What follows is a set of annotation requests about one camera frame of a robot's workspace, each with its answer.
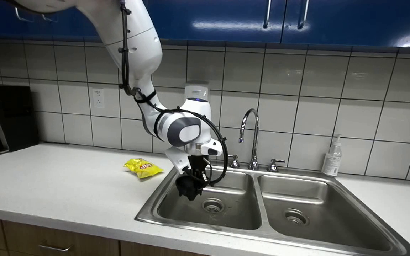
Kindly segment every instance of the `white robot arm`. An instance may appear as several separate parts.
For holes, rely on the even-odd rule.
[[[146,132],[172,145],[165,154],[182,174],[179,194],[193,199],[206,185],[219,182],[226,169],[224,139],[210,124],[210,107],[204,87],[186,87],[180,108],[165,110],[150,75],[162,58],[160,43],[140,0],[9,0],[35,13],[53,13],[76,7],[93,24],[112,61],[122,74],[122,88],[133,95]],[[223,172],[209,181],[204,174],[209,155],[224,155]]]

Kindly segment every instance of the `soap bottle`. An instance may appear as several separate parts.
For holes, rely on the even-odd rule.
[[[337,135],[328,151],[324,154],[321,174],[335,176],[340,164],[341,164],[341,137]]]

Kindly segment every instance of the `metal sink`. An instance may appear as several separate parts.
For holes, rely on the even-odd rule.
[[[227,169],[194,201],[170,171],[136,221],[347,255],[410,255],[410,245],[335,179]]]

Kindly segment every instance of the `sink drain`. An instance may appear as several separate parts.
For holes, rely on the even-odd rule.
[[[202,205],[203,211],[210,215],[217,215],[223,211],[223,203],[219,198],[207,198]]]
[[[284,213],[284,218],[294,225],[307,225],[308,221],[304,213],[298,209],[288,208]]]

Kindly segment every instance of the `tile backsplash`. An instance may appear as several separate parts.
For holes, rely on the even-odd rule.
[[[118,80],[99,44],[0,41],[0,84],[31,87],[44,141],[160,154]],[[240,118],[257,108],[260,165],[320,169],[341,134],[340,172],[410,179],[410,50],[163,44],[152,81],[166,107],[183,103],[186,81],[207,81],[213,122],[240,162],[253,137],[239,145]]]

